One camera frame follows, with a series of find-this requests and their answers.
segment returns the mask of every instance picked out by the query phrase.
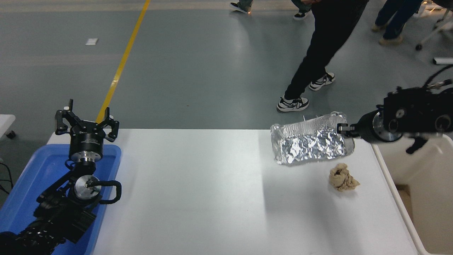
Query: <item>aluminum foil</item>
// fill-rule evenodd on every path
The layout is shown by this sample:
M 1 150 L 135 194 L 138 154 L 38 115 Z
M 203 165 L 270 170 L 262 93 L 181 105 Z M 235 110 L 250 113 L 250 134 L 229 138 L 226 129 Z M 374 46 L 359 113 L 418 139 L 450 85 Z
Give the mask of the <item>aluminum foil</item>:
M 289 165 L 350 155 L 354 151 L 354 140 L 336 132 L 338 123 L 347 123 L 343 113 L 332 112 L 304 122 L 273 125 L 271 140 L 275 161 Z

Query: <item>white table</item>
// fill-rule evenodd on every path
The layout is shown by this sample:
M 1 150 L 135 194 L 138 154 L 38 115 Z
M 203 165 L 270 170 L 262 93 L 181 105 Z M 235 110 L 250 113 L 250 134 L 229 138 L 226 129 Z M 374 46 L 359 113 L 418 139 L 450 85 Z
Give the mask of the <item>white table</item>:
M 123 196 L 107 207 L 95 255 L 417 254 L 362 140 L 348 157 L 296 167 L 274 162 L 269 130 L 121 129 L 114 144 Z M 339 162 L 356 190 L 329 185 Z
M 0 114 L 0 137 L 8 130 L 13 124 L 16 116 L 10 114 Z

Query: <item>black and white sneaker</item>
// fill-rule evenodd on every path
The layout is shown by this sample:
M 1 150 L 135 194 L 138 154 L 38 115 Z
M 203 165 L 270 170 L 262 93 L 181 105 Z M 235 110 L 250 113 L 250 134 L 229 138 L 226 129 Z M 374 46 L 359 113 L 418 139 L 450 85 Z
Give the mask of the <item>black and white sneaker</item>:
M 307 16 L 305 15 L 305 13 L 302 13 L 302 12 L 298 12 L 294 15 L 293 19 L 295 20 L 303 20 L 305 19 Z
M 320 90 L 324 85 L 329 85 L 335 81 L 334 73 L 326 73 L 320 79 L 310 83 L 310 89 L 313 91 Z
M 284 97 L 280 99 L 277 104 L 277 110 L 281 112 L 299 112 L 308 107 L 308 99 L 296 98 L 293 100 L 286 100 Z
M 247 13 L 249 14 L 251 11 L 246 11 L 246 10 L 243 10 L 239 7 L 238 3 L 230 3 L 230 7 L 233 8 L 234 10 L 238 10 L 240 12 L 243 12 L 243 13 Z

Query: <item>crumpled beige tissue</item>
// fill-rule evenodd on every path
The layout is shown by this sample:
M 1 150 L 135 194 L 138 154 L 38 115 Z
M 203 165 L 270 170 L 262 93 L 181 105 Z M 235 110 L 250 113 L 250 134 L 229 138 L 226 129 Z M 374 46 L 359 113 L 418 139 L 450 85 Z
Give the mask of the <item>crumpled beige tissue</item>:
M 349 174 L 349 170 L 345 163 L 339 163 L 330 170 L 329 183 L 338 191 L 353 190 L 356 186 L 360 185 L 360 183 Z

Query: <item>sneaker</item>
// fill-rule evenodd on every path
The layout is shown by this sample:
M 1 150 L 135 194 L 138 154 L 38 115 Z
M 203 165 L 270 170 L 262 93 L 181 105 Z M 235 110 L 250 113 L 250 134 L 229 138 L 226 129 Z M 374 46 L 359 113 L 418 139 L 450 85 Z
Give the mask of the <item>sneaker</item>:
M 305 13 L 303 12 L 298 12 L 294 15 L 293 19 L 295 20 L 303 20 L 305 19 L 307 16 L 305 15 Z
M 396 37 L 394 39 L 385 39 L 384 37 L 379 39 L 379 44 L 383 45 L 383 46 L 386 46 L 386 45 L 400 45 L 402 42 L 403 42 L 403 36 L 402 35 L 399 35 L 398 37 Z
M 376 24 L 373 24 L 373 26 L 371 26 L 371 30 L 372 30 L 373 32 L 379 32 L 379 31 L 381 31 L 381 30 L 386 29 L 386 28 L 387 28 L 387 25 L 388 25 L 387 23 L 384 24 L 384 25 L 382 25 L 382 26 L 378 26 L 378 25 L 376 25 Z
M 238 10 L 238 11 L 243 12 L 243 13 L 247 13 L 247 14 L 250 13 L 250 11 L 246 11 L 246 10 L 241 9 L 237 3 L 230 3 L 230 7 L 233 8 L 234 10 Z
M 277 104 L 277 110 L 281 112 L 299 112 L 308 107 L 308 99 L 296 98 L 293 100 L 286 100 L 281 97 L 280 102 Z
M 320 90 L 324 85 L 329 85 L 335 81 L 334 73 L 326 73 L 320 79 L 310 83 L 310 89 L 313 91 Z

